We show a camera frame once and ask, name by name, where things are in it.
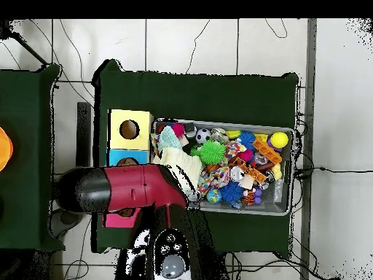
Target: yellow ball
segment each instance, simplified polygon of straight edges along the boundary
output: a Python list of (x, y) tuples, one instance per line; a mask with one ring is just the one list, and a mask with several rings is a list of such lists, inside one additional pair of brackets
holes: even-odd
[(288, 136), (284, 132), (276, 132), (271, 136), (270, 141), (275, 148), (283, 148), (288, 143)]

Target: dark green table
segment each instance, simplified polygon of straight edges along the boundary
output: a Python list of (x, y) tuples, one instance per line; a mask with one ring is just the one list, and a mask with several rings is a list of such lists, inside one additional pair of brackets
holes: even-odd
[[(296, 74), (208, 76), (121, 71), (105, 61), (93, 78), (95, 85), (94, 163), (103, 166), (108, 109), (149, 111), (157, 117), (185, 120), (271, 125), (294, 128)], [(290, 214), (205, 213), (216, 250), (278, 252), (288, 257)], [(131, 230), (97, 228), (97, 249), (128, 248)]]
[(0, 172), (0, 249), (64, 248), (48, 228), (50, 102), (59, 73), (55, 64), (38, 72), (0, 71), (0, 126), (14, 147), (11, 160)]

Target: purple toy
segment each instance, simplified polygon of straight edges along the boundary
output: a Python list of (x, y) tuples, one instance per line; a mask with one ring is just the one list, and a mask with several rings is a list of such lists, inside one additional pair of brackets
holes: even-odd
[(254, 197), (260, 197), (262, 196), (262, 189), (255, 188)]
[(283, 149), (282, 148), (276, 148), (271, 144), (270, 138), (267, 140), (267, 144), (269, 147), (272, 147), (276, 152), (281, 152)]
[(254, 203), (255, 204), (260, 204), (262, 202), (262, 199), (260, 198), (260, 196), (256, 196), (255, 198), (254, 198)]

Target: toy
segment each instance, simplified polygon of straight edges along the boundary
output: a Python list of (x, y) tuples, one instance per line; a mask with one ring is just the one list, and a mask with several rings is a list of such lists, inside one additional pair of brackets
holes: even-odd
[(283, 174), (281, 172), (281, 166), (280, 163), (275, 164), (272, 168), (271, 171), (273, 172), (273, 176), (275, 177), (275, 180), (279, 180)]
[(230, 179), (234, 182), (239, 182), (243, 179), (245, 173), (238, 166), (233, 166), (230, 170)]
[(273, 148), (273, 150), (275, 150), (276, 152), (282, 152), (282, 151), (283, 151), (282, 148), (276, 148), (276, 147), (274, 147), (274, 146), (271, 144), (270, 139), (267, 140), (267, 144), (268, 144), (269, 147)]
[(240, 200), (243, 196), (243, 191), (244, 189), (238, 185), (238, 182), (229, 182), (227, 186), (220, 189), (221, 198), (229, 204)]
[(176, 137), (182, 137), (185, 133), (184, 126), (181, 123), (174, 123), (171, 127)]
[(241, 134), (241, 130), (225, 131), (229, 139), (236, 139)]
[(13, 154), (12, 140), (0, 127), (0, 171), (2, 171)]
[(188, 139), (193, 139), (197, 134), (197, 128), (192, 122), (184, 123), (184, 129)]
[(225, 156), (223, 160), (220, 162), (221, 166), (227, 166), (229, 161), (238, 155), (239, 152), (244, 152), (246, 150), (245, 146), (237, 141), (230, 141), (227, 145), (225, 145)]
[(178, 137), (178, 141), (180, 141), (181, 147), (184, 147), (184, 146), (188, 145), (188, 143), (189, 143), (188, 139), (185, 137), (184, 134), (182, 136)]
[(251, 149), (247, 149), (244, 152), (239, 152), (238, 157), (240, 157), (245, 162), (250, 161), (250, 159), (253, 157), (253, 151)]
[(268, 162), (268, 163), (265, 163), (265, 164), (263, 164), (261, 166), (257, 166), (256, 169), (259, 172), (263, 173), (264, 171), (273, 168), (273, 166), (275, 166), (275, 164), (273, 164), (272, 162)]
[(254, 203), (255, 204), (260, 204), (262, 202), (262, 198), (260, 197), (260, 196), (256, 196), (255, 198), (254, 198)]
[(219, 164), (208, 164), (205, 168), (206, 173), (213, 173), (216, 171), (218, 168), (220, 168)]
[(211, 188), (207, 195), (206, 195), (207, 201), (211, 204), (217, 204), (221, 201), (221, 193), (219, 189)]
[(270, 142), (276, 148), (284, 148), (288, 144), (288, 136), (284, 132), (276, 132), (270, 137)]
[(195, 137), (195, 140), (198, 144), (203, 144), (206, 141), (208, 141), (211, 137), (211, 133), (208, 129), (200, 129), (197, 132), (197, 135)]
[(232, 161), (231, 163), (229, 163), (228, 166), (229, 167), (239, 166), (245, 173), (252, 176), (260, 184), (262, 184), (266, 179), (265, 175), (257, 171), (247, 162), (243, 161), (240, 157), (236, 157), (236, 159)]
[(254, 197), (262, 196), (262, 193), (263, 193), (262, 189), (260, 188), (253, 188), (253, 192), (254, 192)]
[(254, 149), (253, 142), (255, 141), (255, 135), (249, 131), (242, 131), (240, 136), (238, 136), (237, 141), (241, 143), (246, 149)]
[(252, 176), (246, 174), (240, 181), (240, 187), (251, 190), (254, 180), (255, 179)]
[(111, 149), (150, 150), (153, 116), (149, 112), (110, 109), (108, 117)]
[(228, 144), (229, 137), (222, 128), (214, 128), (211, 130), (211, 139), (218, 141), (220, 144)]
[(206, 141), (200, 149), (200, 158), (206, 164), (218, 164), (225, 155), (225, 146), (217, 141)]
[(254, 193), (253, 190), (245, 191), (242, 201), (245, 205), (251, 206), (254, 204)]
[(110, 149), (109, 166), (128, 164), (128, 159), (134, 160), (137, 164), (147, 164), (149, 163), (149, 152), (143, 150)]
[(267, 143), (264, 143), (259, 137), (255, 138), (253, 146), (274, 164), (280, 163), (282, 161), (282, 157), (277, 152), (275, 152), (273, 148), (269, 147)]
[(193, 147), (190, 149), (190, 155), (191, 156), (200, 156), (200, 150), (201, 150), (201, 144), (193, 145)]
[(254, 162), (256, 164), (264, 165), (268, 163), (268, 158), (262, 155), (260, 152), (255, 152), (254, 155)]
[(268, 140), (268, 134), (257, 134), (257, 133), (255, 133), (254, 135), (255, 135), (255, 137), (261, 138), (264, 143)]
[(210, 173), (208, 178), (202, 178), (201, 181), (202, 182), (199, 182), (198, 192), (201, 194), (201, 197), (203, 197), (206, 195), (210, 187), (221, 188), (229, 183), (229, 167), (223, 166), (218, 168), (213, 173)]
[(153, 164), (167, 166), (174, 177), (177, 178), (183, 192), (197, 189), (198, 179), (202, 171), (202, 163), (199, 157), (191, 157), (182, 149), (166, 147), (162, 151), (161, 158), (155, 157), (153, 159)]
[(181, 149), (181, 144), (178, 138), (176, 137), (175, 132), (173, 129), (166, 125), (162, 132), (160, 133), (160, 141), (158, 142), (158, 151), (161, 152), (165, 147), (172, 147)]

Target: shape sorter box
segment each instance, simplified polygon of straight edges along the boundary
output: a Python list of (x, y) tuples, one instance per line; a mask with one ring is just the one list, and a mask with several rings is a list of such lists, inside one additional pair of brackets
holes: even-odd
[(110, 149), (109, 165), (116, 166), (121, 159), (132, 158), (138, 164), (149, 163), (149, 152), (143, 150)]
[(150, 112), (110, 109), (109, 117), (110, 149), (150, 150)]

